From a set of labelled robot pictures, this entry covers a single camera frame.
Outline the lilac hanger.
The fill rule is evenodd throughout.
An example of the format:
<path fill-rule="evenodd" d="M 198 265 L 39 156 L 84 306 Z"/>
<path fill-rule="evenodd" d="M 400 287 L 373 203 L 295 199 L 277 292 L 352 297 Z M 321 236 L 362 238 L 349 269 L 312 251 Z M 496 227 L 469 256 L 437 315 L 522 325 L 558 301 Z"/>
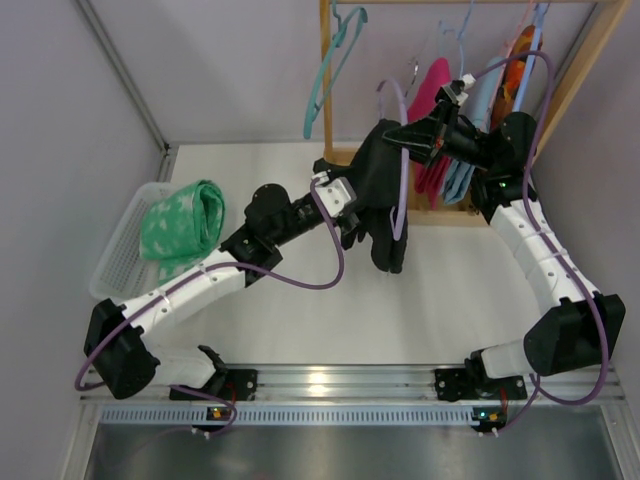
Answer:
<path fill-rule="evenodd" d="M 390 85 L 394 91 L 398 113 L 399 123 L 401 126 L 408 124 L 408 111 L 405 102 L 405 95 L 399 85 L 399 83 L 392 77 L 382 80 L 376 92 L 378 94 L 378 116 L 383 118 L 383 94 L 382 90 L 386 85 Z M 405 215 L 407 213 L 408 202 L 408 186 L 409 186 L 409 151 L 406 148 L 400 149 L 400 177 L 399 177 L 399 190 L 397 205 L 390 212 L 390 222 L 392 228 L 392 238 L 394 241 L 399 241 L 402 236 L 402 232 L 405 225 Z"/>

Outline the black trousers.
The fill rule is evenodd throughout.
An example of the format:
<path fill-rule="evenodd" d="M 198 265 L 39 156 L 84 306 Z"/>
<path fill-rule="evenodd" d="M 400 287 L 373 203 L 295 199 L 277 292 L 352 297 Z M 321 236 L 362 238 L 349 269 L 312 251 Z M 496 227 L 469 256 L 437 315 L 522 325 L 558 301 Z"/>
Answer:
<path fill-rule="evenodd" d="M 346 178 L 356 194 L 355 213 L 366 214 L 367 236 L 372 239 L 371 260 L 379 270 L 399 274 L 408 241 L 408 228 L 394 241 L 390 212 L 397 205 L 400 151 L 382 140 L 382 134 L 394 120 L 382 119 L 369 132 L 347 166 Z"/>

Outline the teal hanger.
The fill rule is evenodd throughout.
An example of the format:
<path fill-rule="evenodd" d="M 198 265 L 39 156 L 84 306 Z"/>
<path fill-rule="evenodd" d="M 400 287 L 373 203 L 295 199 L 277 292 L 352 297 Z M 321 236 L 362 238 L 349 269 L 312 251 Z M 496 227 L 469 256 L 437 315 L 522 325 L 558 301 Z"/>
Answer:
<path fill-rule="evenodd" d="M 319 118 L 323 121 L 325 140 L 332 139 L 332 93 L 351 52 L 368 23 L 368 12 L 363 5 L 342 15 L 341 1 L 319 1 L 321 60 L 307 100 L 302 135 L 310 140 Z"/>

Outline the green trousers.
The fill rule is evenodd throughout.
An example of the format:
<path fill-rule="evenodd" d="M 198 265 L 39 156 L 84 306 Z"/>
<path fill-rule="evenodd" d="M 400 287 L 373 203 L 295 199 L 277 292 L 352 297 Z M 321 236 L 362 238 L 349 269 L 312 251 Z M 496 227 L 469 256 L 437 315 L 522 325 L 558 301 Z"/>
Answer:
<path fill-rule="evenodd" d="M 218 245 L 226 204 L 210 180 L 191 183 L 151 205 L 140 226 L 139 254 L 158 264 L 160 285 L 183 274 Z"/>

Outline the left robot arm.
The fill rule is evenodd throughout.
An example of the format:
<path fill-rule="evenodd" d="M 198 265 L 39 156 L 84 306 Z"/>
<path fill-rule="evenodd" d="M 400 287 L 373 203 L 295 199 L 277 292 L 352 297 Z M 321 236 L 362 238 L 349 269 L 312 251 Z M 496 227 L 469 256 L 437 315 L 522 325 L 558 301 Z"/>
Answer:
<path fill-rule="evenodd" d="M 334 230 L 355 199 L 346 178 L 330 179 L 325 173 L 314 175 L 309 193 L 295 201 L 278 184 L 258 188 L 245 208 L 244 224 L 194 267 L 137 298 L 121 304 L 106 299 L 94 307 L 75 389 L 94 389 L 84 380 L 94 370 L 100 385 L 118 400 L 149 386 L 204 399 L 215 396 L 227 367 L 212 348 L 170 349 L 155 344 L 152 335 L 264 277 L 310 289 L 310 284 L 275 273 L 282 260 L 279 248 L 321 224 Z"/>

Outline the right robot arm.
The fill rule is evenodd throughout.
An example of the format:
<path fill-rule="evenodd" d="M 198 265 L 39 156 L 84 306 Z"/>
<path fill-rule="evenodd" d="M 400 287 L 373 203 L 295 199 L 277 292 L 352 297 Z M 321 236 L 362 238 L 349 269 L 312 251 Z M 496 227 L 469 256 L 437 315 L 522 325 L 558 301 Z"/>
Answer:
<path fill-rule="evenodd" d="M 426 165 L 443 156 L 480 169 L 471 184 L 472 203 L 513 254 L 538 302 L 540 319 L 520 340 L 471 353 L 465 361 L 471 384 L 482 395 L 505 380 L 548 377 L 598 365 L 606 370 L 626 308 L 586 279 L 544 217 L 527 174 L 536 120 L 510 113 L 484 133 L 440 100 L 425 118 L 384 133 L 384 141 Z"/>

